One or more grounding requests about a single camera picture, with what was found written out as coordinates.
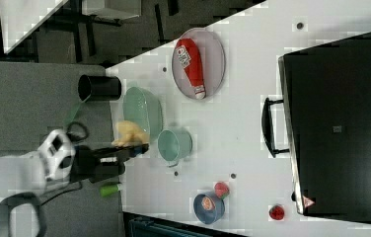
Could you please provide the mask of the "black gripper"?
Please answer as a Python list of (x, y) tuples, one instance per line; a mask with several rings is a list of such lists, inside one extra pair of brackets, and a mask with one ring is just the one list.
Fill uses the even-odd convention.
[(97, 183), (122, 175), (126, 161), (145, 154), (148, 150), (148, 144), (100, 149), (91, 149), (86, 145), (77, 146), (69, 182), (89, 180), (91, 183)]

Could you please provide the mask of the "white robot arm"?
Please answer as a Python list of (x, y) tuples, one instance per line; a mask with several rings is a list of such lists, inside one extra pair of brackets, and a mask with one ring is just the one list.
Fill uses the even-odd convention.
[(35, 220), (23, 226), (28, 237), (44, 237), (46, 219), (40, 197), (83, 180), (100, 182), (123, 172), (126, 161), (148, 151), (142, 142), (100, 149), (80, 145), (62, 129), (51, 132), (35, 151), (0, 157), (0, 237), (18, 237), (12, 212), (20, 206)]

